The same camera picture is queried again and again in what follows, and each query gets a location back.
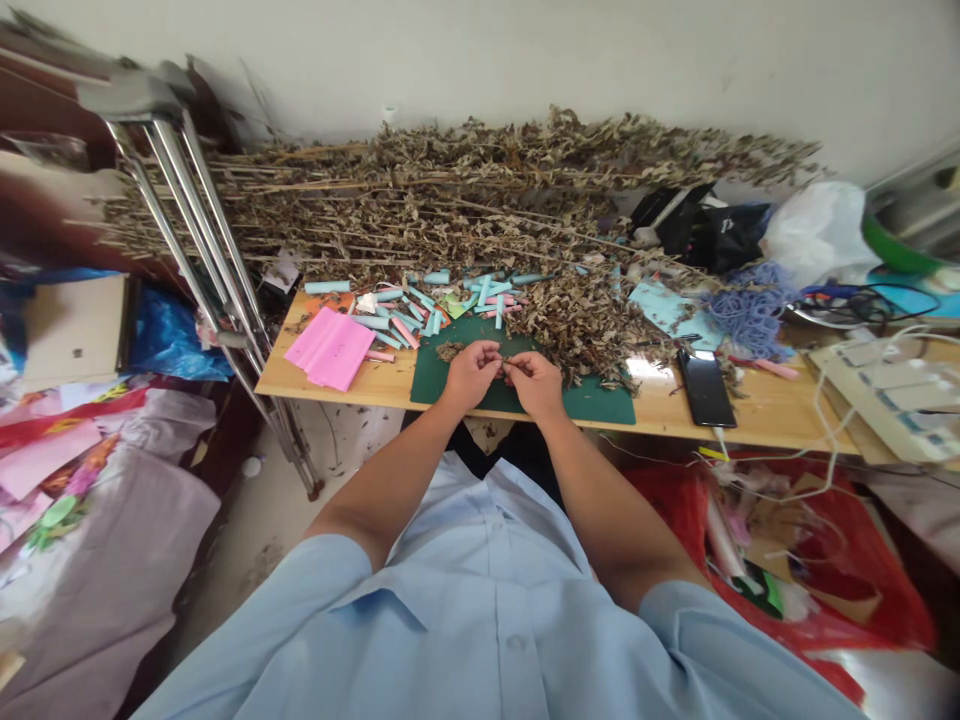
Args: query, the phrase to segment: concrete floor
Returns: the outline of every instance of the concrete floor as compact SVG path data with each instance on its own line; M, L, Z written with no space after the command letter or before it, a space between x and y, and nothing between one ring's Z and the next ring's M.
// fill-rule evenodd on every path
M181 603L184 612L176 631L174 666L220 627L270 575L320 508L373 453L397 435L404 413L361 405L323 404L321 408L321 403L308 401L298 405L311 455L326 486L315 502L308 502L293 465L283 457L273 433L264 429L251 453L263 460L263 467L255 477L238 478L234 483L224 501L220 530L209 559ZM466 424L476 443L489 454L513 421L467 418Z

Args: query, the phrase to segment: hand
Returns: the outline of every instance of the hand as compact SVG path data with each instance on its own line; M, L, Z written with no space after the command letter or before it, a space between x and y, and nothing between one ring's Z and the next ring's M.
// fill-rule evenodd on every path
M461 417L479 405L493 379L503 375L499 349L498 342L477 340L461 350L450 363L447 386L439 402L455 408Z
M517 389L523 409L540 423L551 418L565 418L563 378L560 369L538 352L514 355L504 362L507 385Z

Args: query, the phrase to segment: black smartphone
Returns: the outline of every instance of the black smartphone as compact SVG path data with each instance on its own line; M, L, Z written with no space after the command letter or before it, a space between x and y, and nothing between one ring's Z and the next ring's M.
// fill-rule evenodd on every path
M680 372L695 425L737 426L716 355L705 350L694 350L691 355L681 350Z

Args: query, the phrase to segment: person's left hand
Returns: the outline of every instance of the person's left hand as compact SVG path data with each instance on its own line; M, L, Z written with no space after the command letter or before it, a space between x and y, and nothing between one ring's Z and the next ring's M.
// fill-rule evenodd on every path
M477 340L465 347L450 363L447 385L440 403L456 409L461 415L472 410L487 394L490 383L503 375L500 343Z

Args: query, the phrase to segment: light blue shirt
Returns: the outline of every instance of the light blue shirt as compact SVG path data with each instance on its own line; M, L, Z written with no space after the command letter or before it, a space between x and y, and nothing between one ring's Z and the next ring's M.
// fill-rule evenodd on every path
M617 607L541 488L448 452L383 570L305 540L134 717L863 716L703 588Z

